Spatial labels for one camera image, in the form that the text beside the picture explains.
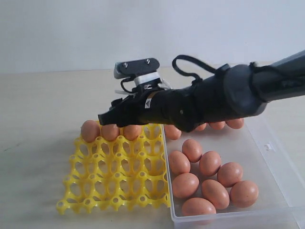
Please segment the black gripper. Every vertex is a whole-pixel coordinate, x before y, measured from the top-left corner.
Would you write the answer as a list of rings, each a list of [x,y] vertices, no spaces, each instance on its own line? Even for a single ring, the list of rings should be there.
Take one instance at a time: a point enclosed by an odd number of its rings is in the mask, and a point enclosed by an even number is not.
[[[135,97],[128,96],[116,102],[109,111],[99,114],[101,125],[166,124],[184,132],[193,131],[201,122],[199,105],[202,97],[199,87],[183,89],[152,89]]]

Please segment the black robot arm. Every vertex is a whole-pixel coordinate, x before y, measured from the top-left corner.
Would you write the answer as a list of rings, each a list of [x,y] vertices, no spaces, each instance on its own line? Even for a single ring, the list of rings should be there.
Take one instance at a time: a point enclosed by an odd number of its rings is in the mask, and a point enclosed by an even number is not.
[[[193,81],[188,87],[172,89],[159,76],[155,58],[119,62],[114,77],[122,83],[134,81],[135,87],[125,98],[112,101],[109,111],[98,116],[100,124],[166,124],[191,132],[204,123],[257,116],[271,101],[305,94],[304,52],[265,66],[252,62],[213,68],[188,55],[176,59],[191,62],[212,76],[203,79],[184,72],[173,61],[174,70]]]

